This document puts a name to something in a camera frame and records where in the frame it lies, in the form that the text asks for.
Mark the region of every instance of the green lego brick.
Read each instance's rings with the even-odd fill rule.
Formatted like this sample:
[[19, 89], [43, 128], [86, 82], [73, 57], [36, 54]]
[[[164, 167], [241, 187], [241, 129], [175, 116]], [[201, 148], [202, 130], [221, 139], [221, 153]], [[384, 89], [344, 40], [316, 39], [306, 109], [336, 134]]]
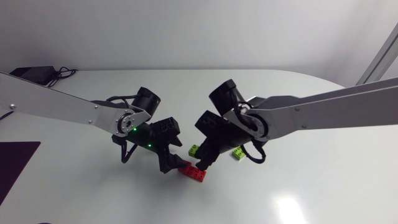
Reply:
[[239, 161], [246, 156], [243, 153], [242, 148], [240, 146], [237, 147], [236, 149], [234, 149], [234, 151], [232, 152], [232, 155]]
[[199, 146], [193, 145], [193, 146], [191, 147], [191, 149], [188, 151], [189, 156], [192, 156], [192, 157], [196, 158], [196, 157], [195, 157], [195, 153], [197, 152], [198, 148], [199, 148]]

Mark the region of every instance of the power adapter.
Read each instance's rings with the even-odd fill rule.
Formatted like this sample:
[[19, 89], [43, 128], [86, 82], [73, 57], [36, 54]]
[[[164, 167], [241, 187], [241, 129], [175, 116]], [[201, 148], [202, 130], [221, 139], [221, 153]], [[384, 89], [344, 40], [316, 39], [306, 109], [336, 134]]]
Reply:
[[23, 78], [39, 85], [47, 85], [58, 75], [58, 72], [55, 71], [53, 66], [41, 66], [16, 68], [14, 71], [10, 72], [10, 75]]

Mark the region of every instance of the dark purple mat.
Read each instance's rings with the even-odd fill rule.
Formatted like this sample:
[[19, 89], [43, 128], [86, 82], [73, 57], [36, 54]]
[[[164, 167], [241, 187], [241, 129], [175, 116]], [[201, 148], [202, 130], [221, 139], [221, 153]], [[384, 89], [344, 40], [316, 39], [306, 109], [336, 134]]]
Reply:
[[0, 205], [40, 142], [0, 142]]

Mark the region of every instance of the red lego brick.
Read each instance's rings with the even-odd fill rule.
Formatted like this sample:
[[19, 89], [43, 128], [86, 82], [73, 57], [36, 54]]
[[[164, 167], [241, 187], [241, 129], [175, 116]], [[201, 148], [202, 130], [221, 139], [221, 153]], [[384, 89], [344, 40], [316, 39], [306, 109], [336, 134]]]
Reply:
[[178, 171], [180, 171], [182, 174], [187, 175], [195, 180], [199, 180], [200, 182], [203, 182], [206, 176], [206, 171], [202, 171], [196, 167], [191, 166], [190, 162], [187, 162], [188, 166], [184, 168], [178, 168]]
[[185, 161], [185, 162], [188, 164], [186, 167], [178, 168], [178, 171], [180, 171], [183, 174], [188, 171], [189, 167], [191, 167], [191, 163], [190, 162], [188, 162], [188, 161]]

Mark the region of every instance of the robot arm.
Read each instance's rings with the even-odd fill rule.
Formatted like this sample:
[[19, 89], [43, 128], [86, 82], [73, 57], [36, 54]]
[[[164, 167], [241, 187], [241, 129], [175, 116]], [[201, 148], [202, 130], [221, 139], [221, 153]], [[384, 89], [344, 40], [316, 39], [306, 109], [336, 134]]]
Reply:
[[[134, 99], [131, 105], [126, 101], [128, 99]], [[113, 100], [123, 100], [124, 103], [113, 103]], [[177, 137], [180, 133], [178, 123], [173, 118], [145, 123], [159, 103], [160, 98], [143, 87], [134, 96], [87, 101], [0, 72], [1, 109], [97, 126], [111, 133], [113, 141], [122, 146], [122, 162], [127, 162], [134, 149], [142, 146], [158, 154], [160, 169], [166, 173], [185, 166], [185, 163], [178, 155], [169, 153], [169, 144], [181, 146]], [[126, 141], [135, 144], [129, 156], [126, 155]]]
[[398, 124], [398, 78], [354, 86], [305, 98], [293, 96], [254, 97], [244, 101], [232, 80], [210, 94], [223, 117], [209, 111], [196, 123], [206, 136], [195, 157], [205, 170], [218, 155], [251, 141], [261, 153], [262, 146], [297, 130], [348, 128]]

